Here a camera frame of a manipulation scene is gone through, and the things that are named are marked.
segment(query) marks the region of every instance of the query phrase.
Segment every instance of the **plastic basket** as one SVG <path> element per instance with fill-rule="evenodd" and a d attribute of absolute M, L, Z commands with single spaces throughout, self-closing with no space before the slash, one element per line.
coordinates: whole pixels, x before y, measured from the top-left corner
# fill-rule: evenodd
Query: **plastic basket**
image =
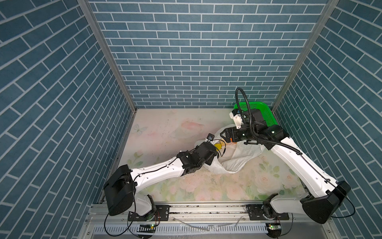
<path fill-rule="evenodd" d="M 247 104 L 245 102 L 240 102 L 240 108 L 243 111 L 247 111 Z M 267 123 L 267 126 L 276 125 L 277 121 L 275 117 L 273 116 L 272 112 L 270 111 L 268 105 L 266 103 L 260 102 L 260 101 L 253 101 L 249 103 L 249 106 L 251 109 L 259 109 L 262 116 L 264 117 L 265 122 Z"/>

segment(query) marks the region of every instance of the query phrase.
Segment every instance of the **floral table mat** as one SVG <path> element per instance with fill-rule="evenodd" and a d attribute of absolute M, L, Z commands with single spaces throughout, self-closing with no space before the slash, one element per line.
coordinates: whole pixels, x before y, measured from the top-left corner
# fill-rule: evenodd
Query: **floral table mat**
<path fill-rule="evenodd" d="M 119 166 L 145 167 L 164 162 L 208 133 L 232 124 L 230 109 L 139 109 Z M 304 189 L 296 174 L 265 150 L 235 174 L 213 174 L 204 167 L 164 180 L 140 193 L 157 202 L 264 200 L 272 193 L 296 195 Z"/>

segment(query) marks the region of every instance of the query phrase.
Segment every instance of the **metal corner post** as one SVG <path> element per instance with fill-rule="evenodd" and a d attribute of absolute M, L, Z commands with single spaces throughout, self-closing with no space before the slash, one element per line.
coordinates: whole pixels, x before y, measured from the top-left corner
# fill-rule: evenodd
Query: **metal corner post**
<path fill-rule="evenodd" d="M 131 107 L 133 113 L 135 113 L 137 108 L 135 107 L 133 99 L 131 98 L 129 91 L 127 90 L 127 87 L 126 87 L 126 84 L 123 80 L 121 72 L 119 71 L 117 64 L 114 60 L 114 57 L 113 57 L 113 55 L 109 49 L 109 46 L 106 43 L 106 40 L 105 40 L 104 35 L 102 33 L 102 30 L 98 25 L 98 22 L 96 20 L 96 16 L 93 13 L 93 10 L 90 6 L 89 1 L 88 0 L 77 0 L 77 1 L 78 1 L 78 4 L 79 4 L 82 12 L 84 13 L 84 16 L 85 16 L 90 28 L 93 31 L 95 39 L 97 40 L 99 46 L 101 47 L 102 52 L 104 53 L 104 56 L 107 60 L 107 63 L 109 64 L 110 69 L 112 70 L 112 72 L 115 76 L 115 79 L 117 80 L 118 85 L 120 86 L 120 88 L 123 92 L 123 95 L 125 96 L 125 98 L 129 104 L 129 106 Z"/>
<path fill-rule="evenodd" d="M 284 82 L 284 85 L 281 87 L 280 92 L 278 93 L 275 101 L 272 104 L 272 112 L 275 112 L 275 110 L 280 105 L 281 100 L 283 99 L 289 86 L 292 84 L 293 80 L 295 79 L 298 71 L 303 65 L 306 57 L 308 56 L 310 50 L 312 49 L 322 29 L 324 28 L 326 22 L 328 21 L 330 15 L 332 14 L 335 6 L 337 6 L 338 1 L 339 0 L 328 0 L 325 7 L 323 8 L 320 18 L 318 19 L 317 23 L 314 25 L 312 32 L 310 33 L 308 39 L 306 40 L 306 43 L 303 49 L 301 50 L 301 53 L 298 55 L 295 64 L 292 66 L 292 69 L 290 70 L 289 75 Z"/>

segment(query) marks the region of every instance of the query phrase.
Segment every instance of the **white plastic bag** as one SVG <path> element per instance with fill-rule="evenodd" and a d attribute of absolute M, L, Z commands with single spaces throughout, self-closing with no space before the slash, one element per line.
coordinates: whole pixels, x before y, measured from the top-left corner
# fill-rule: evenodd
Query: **white plastic bag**
<path fill-rule="evenodd" d="M 213 144 L 220 143 L 222 144 L 222 148 L 220 152 L 223 153 L 224 143 L 218 141 L 217 139 L 222 139 L 220 137 L 220 133 L 225 128 L 235 127 L 234 124 L 225 126 L 219 129 L 215 134 L 215 141 Z M 204 140 L 199 140 L 195 143 L 196 145 L 200 145 Z M 253 159 L 254 157 L 259 156 L 265 147 L 263 145 L 245 145 L 245 141 L 240 141 L 238 143 L 228 143 L 227 149 L 223 155 L 223 157 L 217 156 L 213 159 L 211 165 L 204 164 L 209 171 L 214 174 L 233 174 L 241 170 L 241 168 L 245 165 L 246 162 Z"/>

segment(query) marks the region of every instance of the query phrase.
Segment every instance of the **black mounting plate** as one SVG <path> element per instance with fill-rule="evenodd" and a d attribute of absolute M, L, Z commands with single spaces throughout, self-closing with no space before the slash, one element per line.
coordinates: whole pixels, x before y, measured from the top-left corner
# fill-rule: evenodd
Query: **black mounting plate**
<path fill-rule="evenodd" d="M 168 214 L 170 212 L 170 205 L 156 205 L 157 211 L 159 212 L 159 218 L 161 221 L 168 221 Z M 137 213 L 130 212 L 128 216 L 128 221 L 147 221 L 144 217 L 138 215 Z"/>
<path fill-rule="evenodd" d="M 248 204 L 245 206 L 251 221 L 274 220 L 273 218 L 266 218 L 264 216 L 262 207 L 263 204 Z M 277 216 L 279 220 L 289 220 L 289 215 L 287 213 L 277 213 Z"/>

